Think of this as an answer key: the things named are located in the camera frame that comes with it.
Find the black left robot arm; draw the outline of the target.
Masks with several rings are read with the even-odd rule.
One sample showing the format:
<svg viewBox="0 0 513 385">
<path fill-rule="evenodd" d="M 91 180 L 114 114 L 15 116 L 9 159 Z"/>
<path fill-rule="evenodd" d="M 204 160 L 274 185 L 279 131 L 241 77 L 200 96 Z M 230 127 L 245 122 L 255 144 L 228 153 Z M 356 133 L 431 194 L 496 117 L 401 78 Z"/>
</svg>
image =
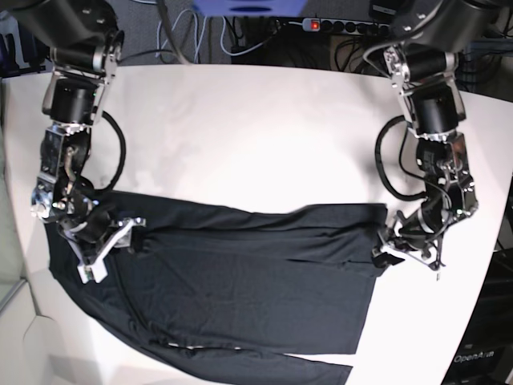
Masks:
<svg viewBox="0 0 513 385">
<path fill-rule="evenodd" d="M 386 190 L 400 201 L 421 201 L 408 217 L 379 232 L 373 262 L 385 269 L 406 256 L 434 272 L 442 266 L 446 231 L 477 211 L 475 181 L 466 141 L 458 125 L 466 119 L 457 86 L 459 53 L 480 36 L 508 1 L 404 1 L 393 16 L 390 37 L 368 48 L 363 59 L 388 78 L 398 92 L 402 114 L 382 128 L 374 160 Z M 425 189 L 399 193 L 386 176 L 382 141 L 397 124 L 406 125 L 418 144 L 416 160 Z"/>
</svg>

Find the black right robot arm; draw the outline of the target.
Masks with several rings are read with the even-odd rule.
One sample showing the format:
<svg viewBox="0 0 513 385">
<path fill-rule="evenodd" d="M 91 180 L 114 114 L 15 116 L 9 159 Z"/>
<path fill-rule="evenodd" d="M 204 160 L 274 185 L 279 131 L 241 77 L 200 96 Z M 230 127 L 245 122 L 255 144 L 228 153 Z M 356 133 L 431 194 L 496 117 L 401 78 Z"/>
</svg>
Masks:
<svg viewBox="0 0 513 385">
<path fill-rule="evenodd" d="M 120 61 L 124 33 L 106 1 L 3 1 L 12 15 L 50 49 L 54 65 L 42 102 L 50 117 L 41 147 L 41 164 L 31 195 L 31 213 L 55 223 L 79 260 L 83 282 L 107 276 L 105 259 L 114 248 L 130 245 L 141 218 L 113 217 L 113 205 L 101 202 L 120 178 L 126 141 L 103 104 Z M 119 164 L 109 185 L 96 189 L 83 176 L 91 154 L 91 131 L 106 120 L 119 138 Z"/>
</svg>

